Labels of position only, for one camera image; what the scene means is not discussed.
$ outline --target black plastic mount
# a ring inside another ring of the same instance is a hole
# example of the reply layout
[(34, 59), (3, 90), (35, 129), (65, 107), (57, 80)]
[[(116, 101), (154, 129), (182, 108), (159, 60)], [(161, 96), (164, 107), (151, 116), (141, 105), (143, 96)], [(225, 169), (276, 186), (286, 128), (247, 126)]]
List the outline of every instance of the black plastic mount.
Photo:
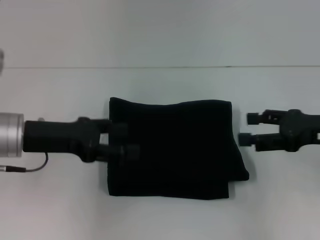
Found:
[(266, 110), (261, 115), (248, 113), (247, 124), (279, 125), (279, 133), (260, 135), (239, 133), (239, 145), (242, 147), (255, 145), (257, 152), (274, 150), (296, 152), (302, 146), (320, 144), (320, 115), (307, 115), (298, 109)]
[(108, 119), (91, 120), (80, 117), (75, 122), (26, 121), (23, 133), (23, 151), (29, 153), (71, 153), (83, 162), (112, 160), (136, 161), (138, 145), (100, 144), (101, 134), (113, 138), (128, 137), (128, 125), (113, 124)]

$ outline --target silver cylinder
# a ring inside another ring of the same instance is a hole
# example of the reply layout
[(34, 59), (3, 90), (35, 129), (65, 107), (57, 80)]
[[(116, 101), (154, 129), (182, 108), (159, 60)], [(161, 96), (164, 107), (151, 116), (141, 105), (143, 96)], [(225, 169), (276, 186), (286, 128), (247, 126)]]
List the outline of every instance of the silver cylinder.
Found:
[(24, 115), (0, 113), (0, 157), (21, 157)]

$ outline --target white surface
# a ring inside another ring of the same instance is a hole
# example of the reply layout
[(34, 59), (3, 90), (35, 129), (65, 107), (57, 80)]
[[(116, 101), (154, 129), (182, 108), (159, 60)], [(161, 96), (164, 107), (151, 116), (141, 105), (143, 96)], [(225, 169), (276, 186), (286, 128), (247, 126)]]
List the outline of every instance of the white surface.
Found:
[(1, 0), (7, 67), (320, 65), (318, 0)]
[[(247, 127), (245, 113), (319, 114), (319, 78), (319, 68), (7, 69), (0, 110), (73, 121), (104, 116), (110, 97), (148, 104), (221, 99), (233, 102), (235, 130), (240, 122), (242, 132), (272, 133), (276, 126)], [(212, 201), (112, 197), (104, 164), (50, 154), (42, 171), (0, 174), (1, 239), (318, 240), (320, 147), (242, 154), (251, 179), (231, 185), (230, 199)], [(44, 155), (0, 160), (32, 168)]]

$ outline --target black cloth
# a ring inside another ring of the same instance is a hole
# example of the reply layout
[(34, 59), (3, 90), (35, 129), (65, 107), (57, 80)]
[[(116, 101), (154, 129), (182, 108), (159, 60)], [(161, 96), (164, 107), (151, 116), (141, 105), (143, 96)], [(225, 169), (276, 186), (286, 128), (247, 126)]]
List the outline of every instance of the black cloth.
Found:
[(229, 181), (249, 179), (233, 137), (231, 102), (147, 105), (112, 97), (109, 114), (129, 127), (126, 141), (109, 136), (109, 144), (140, 145), (138, 161), (108, 163), (112, 196), (224, 199)]

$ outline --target black cable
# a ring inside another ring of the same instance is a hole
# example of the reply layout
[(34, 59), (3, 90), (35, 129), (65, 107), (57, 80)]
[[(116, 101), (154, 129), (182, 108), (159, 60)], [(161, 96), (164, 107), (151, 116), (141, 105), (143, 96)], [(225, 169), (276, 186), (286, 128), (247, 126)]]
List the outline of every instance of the black cable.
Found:
[(36, 172), (43, 169), (47, 165), (48, 160), (49, 160), (48, 153), (45, 152), (45, 161), (40, 167), (37, 167), (34, 169), (26, 169), (25, 167), (18, 167), (18, 166), (1, 166), (1, 168), (5, 172), (11, 172), (11, 173), (32, 173), (32, 172)]

